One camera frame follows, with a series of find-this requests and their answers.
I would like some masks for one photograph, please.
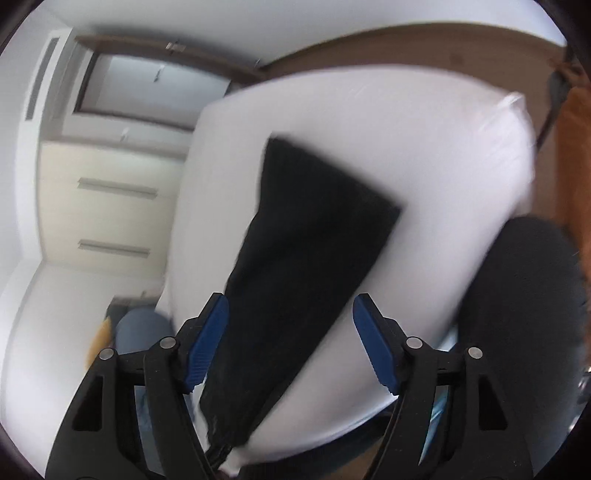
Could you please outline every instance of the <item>air vent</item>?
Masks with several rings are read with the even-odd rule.
[[[133,247],[130,245],[110,244],[107,242],[96,242],[94,240],[80,240],[78,242],[80,250],[90,250],[93,252],[100,252],[112,255],[124,255],[126,257],[141,257],[148,258],[150,255],[149,248]]]
[[[154,200],[158,196],[158,189],[144,187],[142,185],[131,185],[129,183],[119,183],[117,181],[86,179],[78,180],[78,188],[84,190],[95,190],[97,192],[116,193],[118,195],[127,195],[129,197],[140,197]]]
[[[33,91],[31,92],[31,97],[29,98],[29,105],[27,106],[27,115],[25,116],[25,120],[33,120],[33,115],[35,114],[35,107],[37,106],[37,99],[39,97],[39,90],[41,89],[43,77],[45,76],[47,66],[49,65],[49,61],[51,60],[51,56],[53,55],[53,51],[56,49],[57,42],[59,40],[60,37],[52,38],[49,42],[49,45],[47,46],[45,55],[43,55],[41,65],[39,65],[39,70],[37,70],[35,83],[33,84]]]

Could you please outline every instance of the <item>white wall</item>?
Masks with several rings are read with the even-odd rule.
[[[60,18],[89,31],[152,32],[194,38],[271,61],[361,30],[461,21],[562,35],[534,0],[46,0]]]
[[[43,474],[51,445],[84,374],[85,357],[115,295],[139,296],[158,280],[42,265],[12,333],[0,421]]]
[[[51,30],[64,26],[47,9],[38,8],[0,55],[0,294],[22,258],[14,188],[19,120],[47,36]]]

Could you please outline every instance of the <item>blue gripper pad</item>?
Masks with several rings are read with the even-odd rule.
[[[229,314],[228,299],[225,296],[220,296],[189,351],[187,376],[184,380],[189,391],[193,391],[196,385],[205,380],[213,354],[216,352],[217,345],[228,325]]]
[[[353,301],[353,322],[378,381],[388,387],[392,395],[398,395],[400,382],[396,378],[394,371],[396,367],[394,356],[384,336],[379,331],[376,320],[374,320],[360,295],[357,295]]]

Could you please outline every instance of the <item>white cabinet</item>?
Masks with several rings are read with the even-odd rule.
[[[38,170],[45,258],[130,276],[164,274],[183,162],[44,142]]]

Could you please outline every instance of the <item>white ceiling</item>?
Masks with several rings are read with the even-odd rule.
[[[271,61],[362,30],[422,22],[476,22],[563,38],[534,0],[46,0],[69,26],[192,38]]]

